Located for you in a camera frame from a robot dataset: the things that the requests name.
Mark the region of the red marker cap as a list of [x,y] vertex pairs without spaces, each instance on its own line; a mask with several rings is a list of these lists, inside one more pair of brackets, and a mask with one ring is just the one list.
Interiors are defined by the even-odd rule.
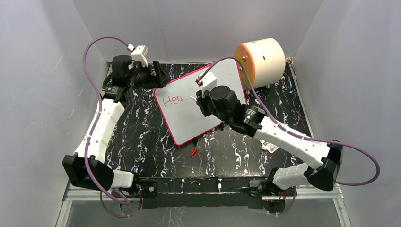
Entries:
[[197,151],[198,151],[198,150],[197,150],[196,148],[194,148],[194,149],[192,150],[190,156],[191,156],[191,157],[194,157],[194,155],[197,153]]

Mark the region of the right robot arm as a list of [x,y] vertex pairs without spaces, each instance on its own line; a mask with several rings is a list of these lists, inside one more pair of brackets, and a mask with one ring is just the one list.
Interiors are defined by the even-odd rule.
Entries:
[[312,185],[332,191],[342,162],[342,146],[333,142],[316,142],[296,130],[274,123],[260,108],[242,104],[236,93],[222,85],[211,91],[198,90],[196,104],[202,114],[215,116],[237,133],[269,142],[301,159],[303,163],[287,168],[274,168],[264,188],[273,196],[300,185]]

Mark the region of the pink-framed whiteboard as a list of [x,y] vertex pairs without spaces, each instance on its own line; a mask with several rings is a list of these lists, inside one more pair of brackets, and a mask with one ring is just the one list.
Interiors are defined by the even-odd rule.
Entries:
[[[196,102],[190,98],[196,97],[196,92],[201,90],[195,80],[208,68],[207,65],[191,71],[153,92],[176,145],[185,144],[221,124],[221,121],[213,115],[203,116]],[[209,74],[216,76],[217,85],[228,86],[235,91],[242,104],[247,103],[243,80],[235,60],[226,59],[217,63]]]

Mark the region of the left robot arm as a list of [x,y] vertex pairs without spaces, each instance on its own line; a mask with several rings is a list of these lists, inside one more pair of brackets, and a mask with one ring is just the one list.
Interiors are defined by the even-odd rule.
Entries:
[[65,155],[62,161],[73,186],[97,191],[102,186],[105,190],[123,189],[130,197],[139,195],[138,175],[108,167],[106,151],[119,118],[133,100],[134,90],[164,88],[170,80],[159,61],[145,67],[128,55],[113,58],[90,127],[73,155]]

